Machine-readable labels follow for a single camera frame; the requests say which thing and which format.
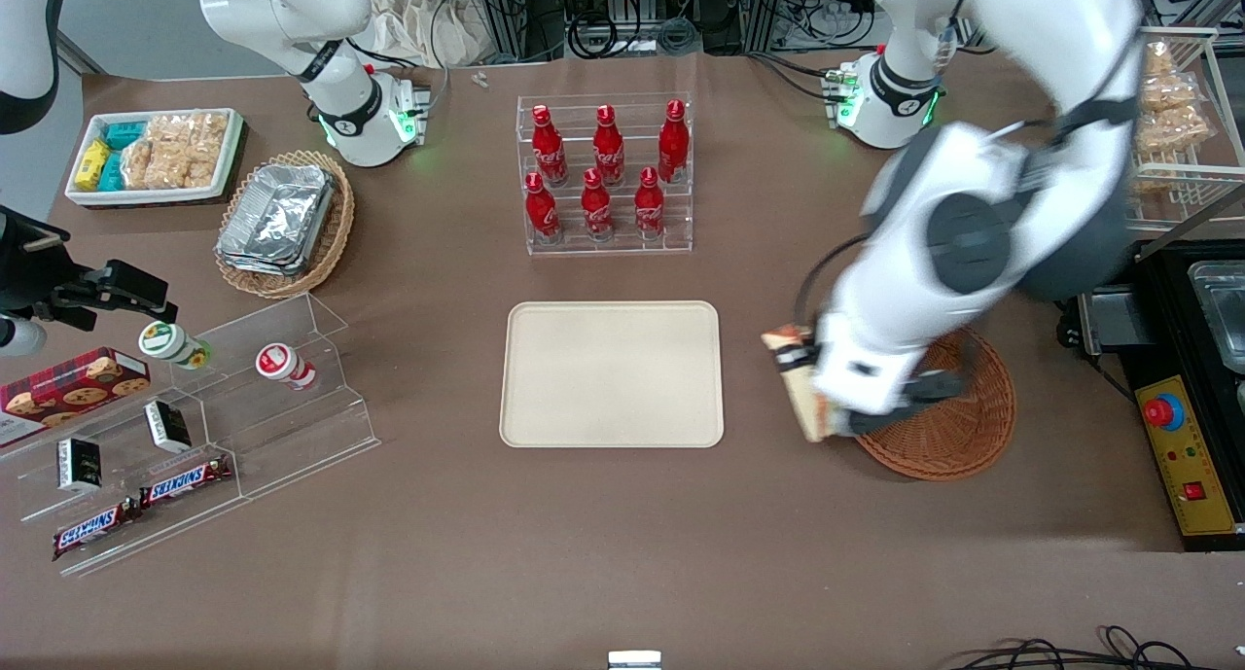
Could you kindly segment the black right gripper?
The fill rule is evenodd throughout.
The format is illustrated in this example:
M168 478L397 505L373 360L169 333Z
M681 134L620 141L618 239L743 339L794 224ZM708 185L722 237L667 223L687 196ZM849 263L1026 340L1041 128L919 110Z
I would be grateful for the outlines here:
M75 280L75 263L65 244L68 230L1 208L1 310L30 320L40 303ZM101 298L59 299L59 323L93 324L97 311L128 311L161 323L176 323L179 308L167 303L168 284L126 262L106 262L88 271Z

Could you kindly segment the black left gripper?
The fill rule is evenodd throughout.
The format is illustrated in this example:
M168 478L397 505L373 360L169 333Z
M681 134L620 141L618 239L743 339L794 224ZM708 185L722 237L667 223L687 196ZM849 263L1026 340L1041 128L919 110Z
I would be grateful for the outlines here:
M823 374L823 360L828 356L830 334L824 323L815 323L806 334L806 342L787 342L774 347L774 367L786 374L810 367L812 379Z

